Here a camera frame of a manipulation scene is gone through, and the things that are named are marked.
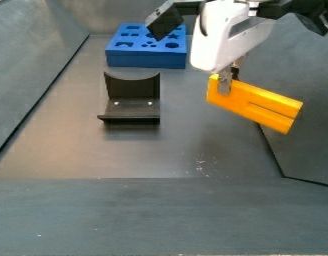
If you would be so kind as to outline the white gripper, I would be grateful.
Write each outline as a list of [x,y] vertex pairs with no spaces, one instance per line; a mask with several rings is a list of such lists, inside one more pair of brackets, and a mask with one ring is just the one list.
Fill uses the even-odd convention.
[[212,0],[195,22],[190,61],[206,72],[222,70],[218,90],[224,96],[232,79],[239,80],[246,54],[268,38],[275,25],[274,20],[250,16],[250,8],[246,2]]

